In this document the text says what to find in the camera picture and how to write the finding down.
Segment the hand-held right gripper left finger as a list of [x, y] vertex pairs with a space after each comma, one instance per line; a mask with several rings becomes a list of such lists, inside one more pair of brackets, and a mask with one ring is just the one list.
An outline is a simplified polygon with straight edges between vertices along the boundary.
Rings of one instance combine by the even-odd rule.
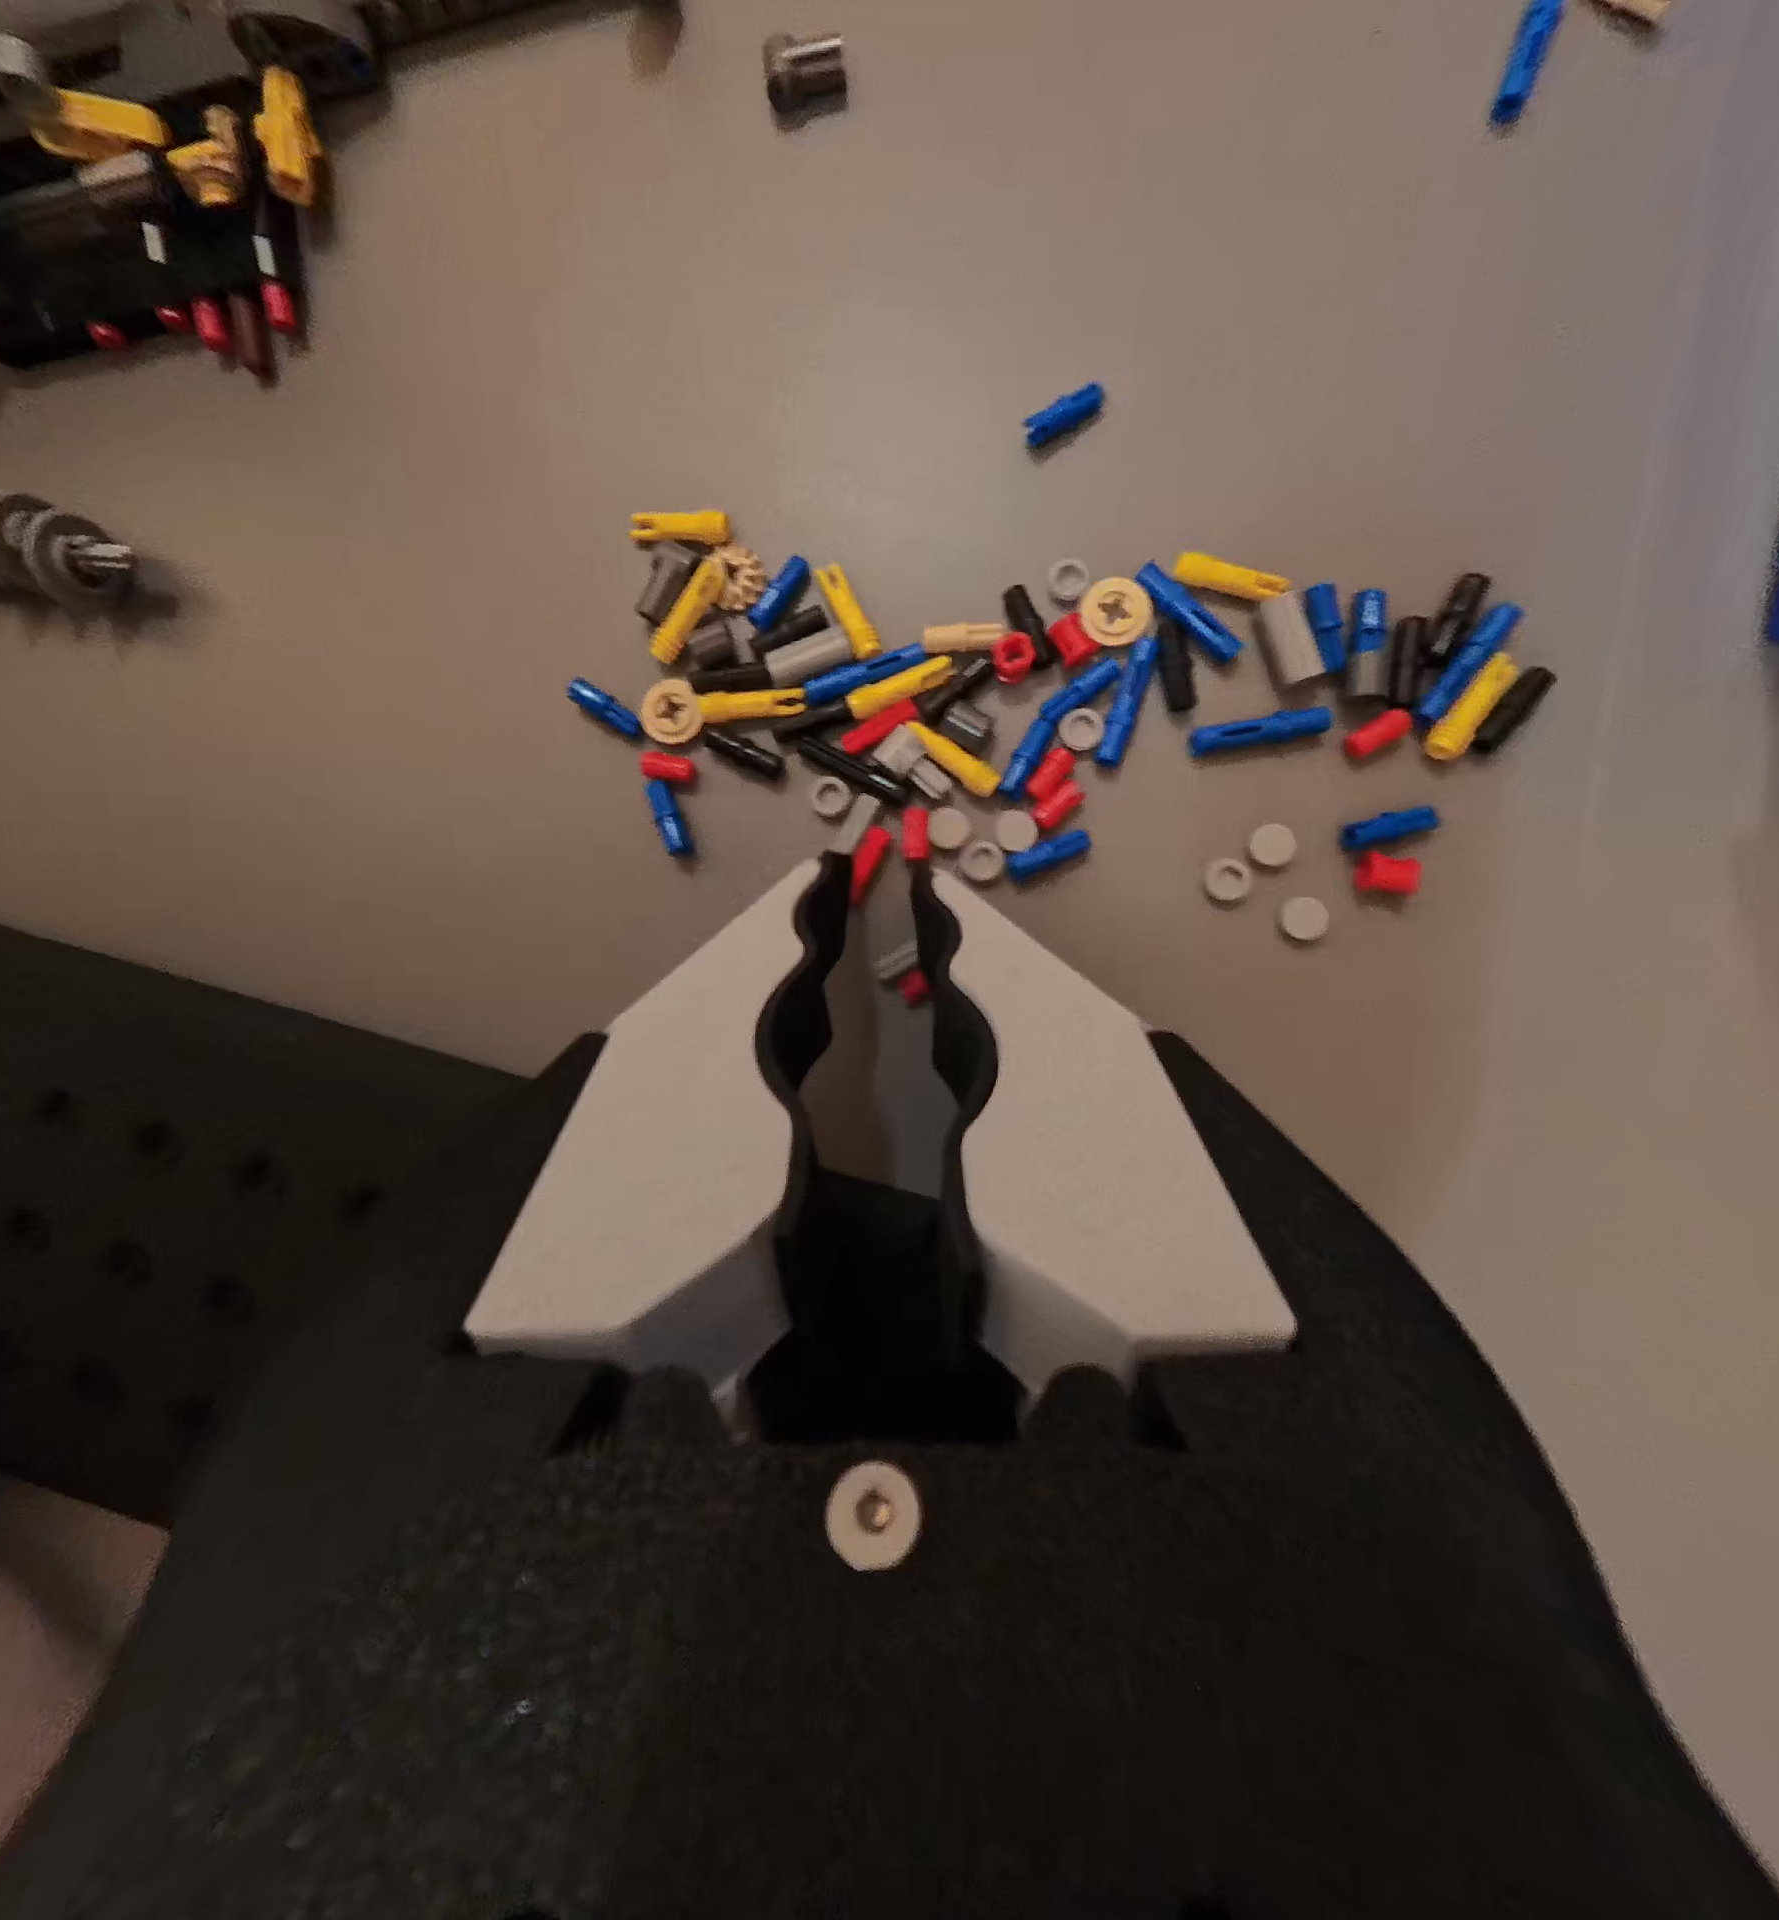
[[848, 855], [804, 859], [610, 1022], [470, 1303], [480, 1354], [734, 1389], [784, 1335], [806, 1065], [760, 1049], [762, 1017], [790, 982], [820, 1001], [848, 918]]

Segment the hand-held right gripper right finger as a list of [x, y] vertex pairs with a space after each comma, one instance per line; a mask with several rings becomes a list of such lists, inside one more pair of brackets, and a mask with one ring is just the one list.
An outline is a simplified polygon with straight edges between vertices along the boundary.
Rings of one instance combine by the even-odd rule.
[[950, 1259], [1016, 1380], [1283, 1352], [1297, 1322], [1145, 1022], [964, 879], [910, 883]]

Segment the pile of colourful lego pieces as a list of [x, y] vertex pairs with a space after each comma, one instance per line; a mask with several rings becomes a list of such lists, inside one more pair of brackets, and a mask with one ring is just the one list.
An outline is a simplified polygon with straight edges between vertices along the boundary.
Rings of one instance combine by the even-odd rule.
[[[570, 924], [618, 976], [810, 852], [898, 846], [868, 914], [918, 1003], [914, 867], [972, 886], [1165, 1027], [1285, 1020], [1453, 1051], [1535, 1001], [1521, 750], [1491, 711], [1281, 687], [1303, 589], [1263, 617], [1169, 563], [1159, 518], [796, 499], [720, 546], [652, 540], [552, 616], [556, 837]], [[902, 858], [902, 810], [932, 858]]]

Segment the grey lego axle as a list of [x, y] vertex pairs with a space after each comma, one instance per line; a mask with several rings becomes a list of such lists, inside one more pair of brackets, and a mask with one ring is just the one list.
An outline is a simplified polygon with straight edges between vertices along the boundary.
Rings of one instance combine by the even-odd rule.
[[102, 602], [102, 604], [98, 604], [98, 606], [88, 606], [86, 610], [84, 610], [82, 606], [66, 606], [66, 608], [64, 608], [62, 604], [56, 604], [56, 602], [52, 602], [50, 597], [46, 597], [42, 591], [26, 591], [26, 593], [24, 593], [24, 591], [4, 589], [4, 587], [0, 587], [0, 600], [2, 600], [4, 595], [6, 595], [6, 597], [12, 597], [12, 595], [22, 595], [22, 597], [24, 597], [24, 595], [26, 595], [26, 597], [32, 597], [32, 600], [46, 602], [46, 604], [50, 604], [50, 606], [58, 606], [58, 608], [62, 608], [62, 610], [66, 610], [66, 612], [98, 612], [98, 610], [112, 608], [112, 606], [120, 604], [120, 602], [128, 595], [130, 587], [134, 586], [136, 552], [134, 552], [134, 547], [132, 547], [130, 543], [124, 543], [122, 540], [116, 540], [112, 534], [108, 534], [108, 531], [102, 527], [102, 524], [96, 522], [94, 518], [90, 518], [90, 516], [84, 516], [84, 518], [90, 520], [90, 522], [94, 522], [94, 524], [102, 530], [102, 542], [100, 542], [98, 546], [90, 547], [90, 549], [84, 553], [84, 563], [86, 563], [86, 565], [94, 565], [96, 573], [106, 582], [106, 587], [108, 587], [108, 600], [106, 600], [106, 602]]

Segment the partly built lego chassis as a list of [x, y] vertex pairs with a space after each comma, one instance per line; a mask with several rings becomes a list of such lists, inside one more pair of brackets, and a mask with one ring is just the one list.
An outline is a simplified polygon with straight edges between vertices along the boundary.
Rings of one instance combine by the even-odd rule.
[[312, 329], [332, 138], [398, 68], [558, 20], [680, 4], [0, 4], [0, 367], [158, 340], [262, 384]]

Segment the dark grey lego connector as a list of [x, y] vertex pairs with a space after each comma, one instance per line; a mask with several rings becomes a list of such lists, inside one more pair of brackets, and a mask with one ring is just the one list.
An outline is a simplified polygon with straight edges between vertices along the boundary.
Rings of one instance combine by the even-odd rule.
[[764, 91], [784, 121], [832, 112], [848, 101], [848, 45], [838, 34], [778, 31], [762, 41]]

